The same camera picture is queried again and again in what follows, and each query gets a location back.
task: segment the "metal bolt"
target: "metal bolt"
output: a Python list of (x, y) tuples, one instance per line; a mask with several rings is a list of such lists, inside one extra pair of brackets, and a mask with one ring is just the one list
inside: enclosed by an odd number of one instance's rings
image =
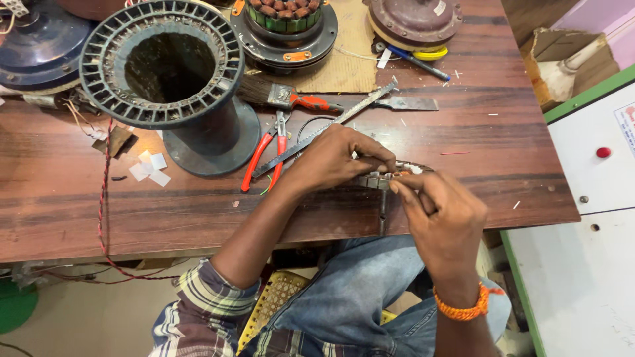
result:
[(386, 49), (386, 44), (383, 42), (378, 42), (375, 44), (375, 51), (377, 52), (381, 52), (384, 51)]

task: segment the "plaid shirt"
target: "plaid shirt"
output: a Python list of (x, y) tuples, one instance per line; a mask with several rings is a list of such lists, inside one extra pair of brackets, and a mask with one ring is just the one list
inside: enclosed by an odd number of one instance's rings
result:
[[(246, 290), (232, 286), (209, 260), (173, 281), (180, 300), (166, 306), (152, 334), (150, 357), (231, 357), (236, 355), (236, 327), (256, 303), (260, 282)], [(296, 330), (266, 330), (241, 352), (248, 356), (355, 357), (390, 356), (386, 352), (321, 341)]]

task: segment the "green wire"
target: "green wire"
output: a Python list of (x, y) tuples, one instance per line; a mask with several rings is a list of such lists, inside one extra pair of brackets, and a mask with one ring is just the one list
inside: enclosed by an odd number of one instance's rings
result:
[(267, 177), (269, 177), (269, 186), (267, 186), (267, 189), (262, 191), (262, 193), (260, 194), (261, 196), (265, 194), (265, 192), (269, 191), (269, 188), (271, 187), (271, 176), (267, 175)]

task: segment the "red button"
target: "red button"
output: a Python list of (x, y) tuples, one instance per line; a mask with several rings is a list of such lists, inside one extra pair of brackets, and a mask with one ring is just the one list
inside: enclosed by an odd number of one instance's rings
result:
[(596, 151), (596, 155), (598, 155), (598, 157), (602, 159), (611, 156), (611, 154), (612, 154), (611, 149), (607, 147), (600, 147), (598, 151)]

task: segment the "hand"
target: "hand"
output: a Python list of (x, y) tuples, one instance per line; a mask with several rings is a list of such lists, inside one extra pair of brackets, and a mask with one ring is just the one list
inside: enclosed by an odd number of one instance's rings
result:
[[(359, 158), (353, 160), (353, 151)], [(367, 135), (332, 124), (313, 139), (281, 180), (308, 193), (335, 187), (376, 170), (395, 171), (395, 155)]]
[(435, 285), (472, 282), (487, 206), (443, 172), (396, 177), (390, 182)]

